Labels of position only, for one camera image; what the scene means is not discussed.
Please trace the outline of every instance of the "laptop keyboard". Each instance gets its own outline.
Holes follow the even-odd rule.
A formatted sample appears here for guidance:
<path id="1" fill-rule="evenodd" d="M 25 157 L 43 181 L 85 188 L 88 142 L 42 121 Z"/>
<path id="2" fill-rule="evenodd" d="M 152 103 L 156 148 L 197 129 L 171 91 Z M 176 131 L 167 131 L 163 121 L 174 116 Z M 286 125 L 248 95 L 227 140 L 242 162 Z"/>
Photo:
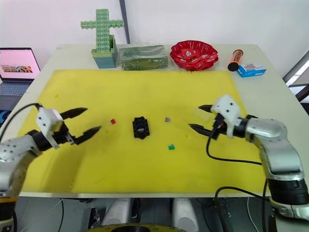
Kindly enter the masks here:
<path id="1" fill-rule="evenodd" d="M 14 84 L 5 84 L 0 85 L 0 95 L 8 96 L 23 96 L 29 85 L 14 85 Z"/>

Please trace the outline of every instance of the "laptop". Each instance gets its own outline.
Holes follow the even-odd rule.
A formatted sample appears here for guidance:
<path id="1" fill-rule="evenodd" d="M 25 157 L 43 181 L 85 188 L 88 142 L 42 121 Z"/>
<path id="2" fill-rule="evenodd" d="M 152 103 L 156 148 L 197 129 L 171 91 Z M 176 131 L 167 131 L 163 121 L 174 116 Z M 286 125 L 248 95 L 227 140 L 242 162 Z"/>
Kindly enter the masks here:
<path id="1" fill-rule="evenodd" d="M 0 48 L 0 110 L 13 110 L 39 72 L 31 48 Z"/>

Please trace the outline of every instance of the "robotic arm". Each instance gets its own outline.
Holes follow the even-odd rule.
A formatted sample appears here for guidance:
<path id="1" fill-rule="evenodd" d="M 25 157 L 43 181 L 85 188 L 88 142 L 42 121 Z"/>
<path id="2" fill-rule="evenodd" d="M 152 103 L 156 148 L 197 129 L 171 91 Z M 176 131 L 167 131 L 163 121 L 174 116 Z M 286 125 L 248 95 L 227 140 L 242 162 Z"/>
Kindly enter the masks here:
<path id="1" fill-rule="evenodd" d="M 85 110 L 87 108 L 76 108 L 59 114 L 55 109 L 40 107 L 36 122 L 41 132 L 33 130 L 0 144 L 0 232 L 11 231 L 15 203 L 31 162 L 43 151 L 58 149 L 59 144 L 66 142 L 78 145 L 98 132 L 100 127 L 89 129 L 78 138 L 70 134 L 63 120 Z"/>
<path id="2" fill-rule="evenodd" d="M 213 130 L 196 124 L 190 126 L 213 139 L 221 133 L 255 144 L 260 151 L 274 212 L 309 221 L 309 195 L 303 167 L 297 151 L 287 140 L 286 127 L 273 119 L 241 118 L 239 106 L 228 95 L 219 98 L 214 105 L 199 108 L 216 115 Z"/>

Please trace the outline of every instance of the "laptop screen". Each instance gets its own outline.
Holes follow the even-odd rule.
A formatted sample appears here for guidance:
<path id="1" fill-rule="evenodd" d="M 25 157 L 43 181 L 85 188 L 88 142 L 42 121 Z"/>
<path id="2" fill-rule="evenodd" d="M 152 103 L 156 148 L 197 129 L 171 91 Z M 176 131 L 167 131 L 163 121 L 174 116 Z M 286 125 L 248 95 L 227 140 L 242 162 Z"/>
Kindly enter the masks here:
<path id="1" fill-rule="evenodd" d="M 32 82 L 40 72 L 31 48 L 0 48 L 3 82 Z"/>

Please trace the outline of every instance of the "white table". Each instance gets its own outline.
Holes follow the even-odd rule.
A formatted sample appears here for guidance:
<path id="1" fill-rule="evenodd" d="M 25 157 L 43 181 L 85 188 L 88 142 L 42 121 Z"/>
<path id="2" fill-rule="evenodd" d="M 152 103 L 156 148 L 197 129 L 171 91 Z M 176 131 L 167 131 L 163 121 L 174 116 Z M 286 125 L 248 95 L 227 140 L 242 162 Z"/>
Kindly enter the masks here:
<path id="1" fill-rule="evenodd" d="M 70 44 L 57 48 L 13 112 L 25 104 L 37 100 L 54 70 L 98 69 L 90 53 L 93 47 L 91 44 Z M 168 53 L 170 52 L 170 48 L 171 45 L 166 45 Z M 236 72 L 231 72 L 231 74 L 248 114 L 260 118 L 275 118 L 286 125 L 288 139 L 299 152 L 305 173 L 309 175 L 309 116 L 265 57 L 262 50 L 253 44 L 215 44 L 214 48 L 219 53 L 219 61 L 209 70 L 227 70 L 228 62 L 233 51 L 236 49 L 242 49 L 244 51 L 242 63 L 258 62 L 267 68 L 266 73 L 258 77 L 241 78 Z M 169 70 L 182 70 L 172 60 L 170 60 L 170 63 Z M 28 113 L 29 110 L 25 110 L 16 117 L 14 126 L 8 128 L 4 139 L 17 135 Z M 32 193 L 27 192 L 22 192 L 21 195 L 34 196 Z M 78 196 L 91 197 L 88 194 L 78 194 Z M 95 194 L 93 197 L 110 196 L 107 194 Z M 137 194 L 130 194 L 128 197 L 138 196 Z"/>

